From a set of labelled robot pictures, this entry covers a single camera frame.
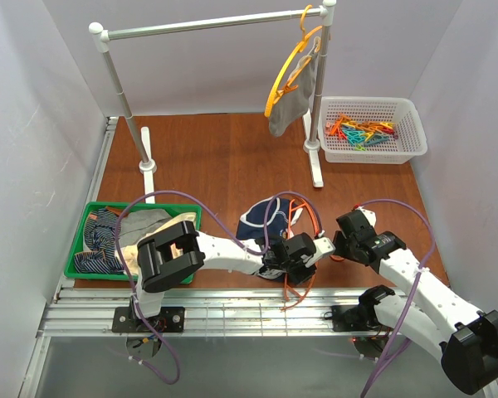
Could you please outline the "navy blue underwear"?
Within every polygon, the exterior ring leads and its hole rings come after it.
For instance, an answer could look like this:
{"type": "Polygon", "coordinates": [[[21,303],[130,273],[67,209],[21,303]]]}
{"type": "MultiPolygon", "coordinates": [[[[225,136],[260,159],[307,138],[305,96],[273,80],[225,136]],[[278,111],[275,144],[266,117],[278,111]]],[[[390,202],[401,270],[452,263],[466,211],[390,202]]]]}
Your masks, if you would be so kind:
{"type": "Polygon", "coordinates": [[[291,199],[277,197],[274,200],[267,198],[252,205],[243,213],[237,224],[236,238],[255,243],[253,251],[262,252],[266,248],[264,226],[266,226],[269,245],[280,245],[293,237],[289,231],[290,222],[295,224],[302,214],[302,209],[294,211],[293,220],[290,217],[291,199]]]}

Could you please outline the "orange plastic hanger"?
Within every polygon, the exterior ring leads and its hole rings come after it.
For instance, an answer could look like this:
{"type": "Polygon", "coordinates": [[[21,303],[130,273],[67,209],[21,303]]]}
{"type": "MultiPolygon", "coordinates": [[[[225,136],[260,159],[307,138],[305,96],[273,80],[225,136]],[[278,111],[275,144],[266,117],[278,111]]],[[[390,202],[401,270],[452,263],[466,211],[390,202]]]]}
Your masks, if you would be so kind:
{"type": "MultiPolygon", "coordinates": [[[[293,230],[292,226],[294,225],[293,218],[296,212],[298,210],[301,211],[306,211],[309,218],[310,222],[312,225],[312,228],[316,234],[320,233],[322,231],[322,228],[319,227],[317,218],[315,216],[314,210],[312,206],[304,199],[299,198],[300,203],[298,205],[295,205],[295,202],[292,201],[289,205],[289,210],[288,210],[288,225],[287,225],[287,237],[291,238],[293,236],[293,230]]],[[[313,274],[309,279],[308,279],[308,284],[306,286],[306,289],[304,290],[304,293],[300,293],[297,291],[296,288],[290,285],[288,276],[286,275],[284,277],[283,281],[283,306],[281,308],[282,312],[288,311],[290,309],[293,309],[294,307],[298,306],[300,303],[302,303],[310,291],[313,288],[314,282],[316,279],[316,274],[313,274]]]]}

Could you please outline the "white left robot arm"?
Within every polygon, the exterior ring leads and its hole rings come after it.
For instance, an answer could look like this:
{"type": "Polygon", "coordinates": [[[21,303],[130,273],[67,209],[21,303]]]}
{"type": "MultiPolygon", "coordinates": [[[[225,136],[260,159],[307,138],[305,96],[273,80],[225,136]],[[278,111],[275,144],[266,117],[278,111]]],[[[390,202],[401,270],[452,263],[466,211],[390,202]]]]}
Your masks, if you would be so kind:
{"type": "Polygon", "coordinates": [[[199,269],[222,269],[275,279],[286,276],[302,284],[315,271],[315,263],[334,253],[332,241],[308,234],[279,240],[262,253],[261,240],[236,242],[196,231],[181,221],[138,243],[139,279],[130,308],[138,319],[161,313],[164,293],[177,287],[199,269]]]}

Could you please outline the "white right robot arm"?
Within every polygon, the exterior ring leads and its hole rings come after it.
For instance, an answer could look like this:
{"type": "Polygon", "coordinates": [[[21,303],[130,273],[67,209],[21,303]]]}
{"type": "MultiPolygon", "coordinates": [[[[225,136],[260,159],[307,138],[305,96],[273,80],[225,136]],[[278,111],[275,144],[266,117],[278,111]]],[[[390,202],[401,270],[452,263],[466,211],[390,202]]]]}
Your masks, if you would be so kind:
{"type": "Polygon", "coordinates": [[[369,325],[401,333],[440,362],[449,381],[473,395],[498,378],[498,312],[467,302],[429,270],[394,233],[374,229],[361,207],[337,219],[335,253],[366,265],[405,293],[383,285],[365,291],[357,313],[369,325]]]}

